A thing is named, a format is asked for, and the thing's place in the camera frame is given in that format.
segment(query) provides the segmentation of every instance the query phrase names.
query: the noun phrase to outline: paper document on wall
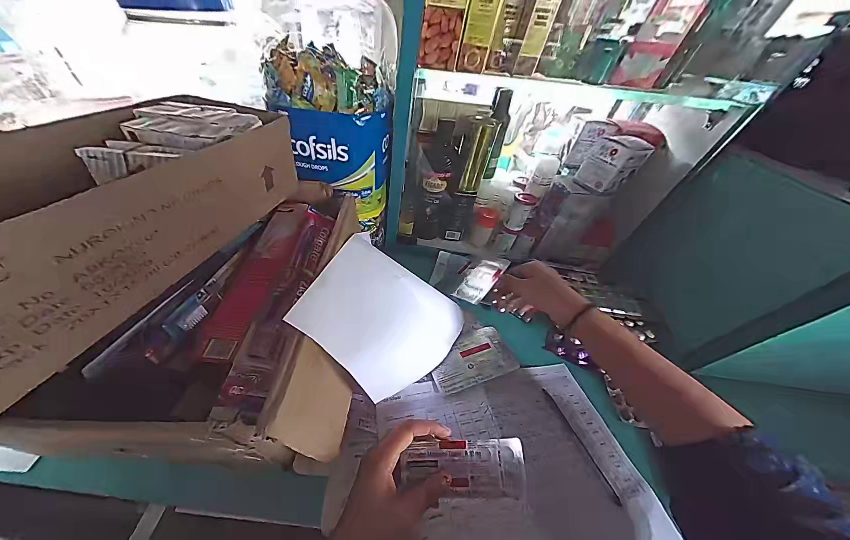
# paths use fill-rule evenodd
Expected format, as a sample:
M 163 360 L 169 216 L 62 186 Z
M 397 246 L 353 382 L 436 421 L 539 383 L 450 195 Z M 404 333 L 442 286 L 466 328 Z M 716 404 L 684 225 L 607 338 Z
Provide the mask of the paper document on wall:
M 374 403 L 429 374 L 461 333 L 461 308 L 352 237 L 285 316 Z

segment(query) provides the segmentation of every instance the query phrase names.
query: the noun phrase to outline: black wrist band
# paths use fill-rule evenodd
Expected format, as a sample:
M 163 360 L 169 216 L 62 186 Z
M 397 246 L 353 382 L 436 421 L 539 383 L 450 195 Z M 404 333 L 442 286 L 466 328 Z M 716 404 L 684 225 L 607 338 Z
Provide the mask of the black wrist band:
M 580 318 L 582 317 L 582 315 L 584 315 L 584 314 L 585 314 L 585 313 L 587 313 L 587 312 L 590 312 L 592 309 L 595 309 L 595 308 L 597 308 L 597 307 L 598 307 L 598 306 L 597 306 L 597 305 L 595 305 L 595 304 L 588 303 L 585 307 L 583 307 L 583 308 L 581 309 L 581 311 L 580 311 L 580 312 L 575 313 L 575 316 L 574 316 L 574 317 L 572 317 L 572 320 L 571 320 L 571 321 L 569 321 L 567 325 L 564 325 L 564 326 L 562 327 L 561 332 L 562 332 L 562 333 L 564 333 L 564 334 L 568 333 L 568 330 L 571 330 L 571 329 L 572 329 L 572 327 L 575 325 L 575 323 L 576 323 L 576 322 L 578 322 L 578 319 L 580 319 Z

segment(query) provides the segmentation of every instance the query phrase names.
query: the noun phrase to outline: hand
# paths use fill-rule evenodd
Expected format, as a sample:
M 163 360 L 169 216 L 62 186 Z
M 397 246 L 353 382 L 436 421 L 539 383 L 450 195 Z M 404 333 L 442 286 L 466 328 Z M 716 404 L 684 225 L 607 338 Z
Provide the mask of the hand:
M 538 310 L 560 327 L 571 322 L 575 314 L 588 305 L 587 300 L 568 287 L 562 276 L 537 260 L 508 270 L 496 289 L 501 294 L 496 306 L 523 318 Z
M 409 538 L 429 507 L 451 484 L 451 477 L 436 472 L 418 485 L 399 492 L 392 472 L 399 455 L 418 436 L 447 439 L 452 431 L 431 420 L 401 423 L 361 460 L 358 477 L 333 540 L 396 540 Z

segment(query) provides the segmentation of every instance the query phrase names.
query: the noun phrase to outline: teal counter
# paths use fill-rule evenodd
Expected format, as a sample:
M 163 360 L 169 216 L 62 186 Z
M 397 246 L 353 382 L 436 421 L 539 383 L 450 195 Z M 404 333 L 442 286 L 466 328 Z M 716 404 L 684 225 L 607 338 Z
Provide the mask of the teal counter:
M 426 255 L 422 251 L 398 249 L 391 255 L 426 279 L 431 274 L 435 253 Z M 560 362 L 542 348 L 548 329 L 545 320 L 525 324 L 511 315 L 488 308 L 468 304 L 464 307 L 482 322 L 498 328 L 523 366 Z M 663 484 L 652 465 L 653 448 L 647 432 L 618 419 L 604 384 L 596 374 L 572 366 L 569 369 L 622 448 L 668 507 Z M 43 457 L 29 472 L 0 472 L 0 483 L 318 527 L 326 480 L 267 467 L 232 470 L 220 465 L 170 463 L 154 458 Z

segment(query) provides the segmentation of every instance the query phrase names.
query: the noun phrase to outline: red packaging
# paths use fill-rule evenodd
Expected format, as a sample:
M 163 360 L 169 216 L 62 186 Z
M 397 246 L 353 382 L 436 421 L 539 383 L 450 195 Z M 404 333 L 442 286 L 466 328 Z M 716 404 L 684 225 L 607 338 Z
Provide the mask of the red packaging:
M 301 246 L 305 249 L 296 251 L 295 264 L 290 268 L 292 279 L 248 331 L 248 345 L 235 358 L 218 392 L 217 407 L 257 415 L 264 406 L 282 358 L 290 352 L 287 344 L 296 333 L 282 318 L 314 282 L 318 262 L 335 227 L 335 220 L 323 215 L 311 212 L 309 219 L 309 231 Z
M 615 120 L 615 123 L 622 128 L 622 131 L 618 133 L 619 136 L 635 136 L 638 139 L 647 142 L 651 146 L 654 146 L 656 149 L 665 147 L 665 134 L 663 134 L 660 129 L 648 124 L 647 122 Z
M 241 264 L 221 305 L 199 327 L 195 355 L 201 362 L 231 363 L 252 322 L 281 319 L 290 308 L 283 294 L 295 287 L 298 270 L 309 258 L 320 221 L 306 204 L 283 204 Z

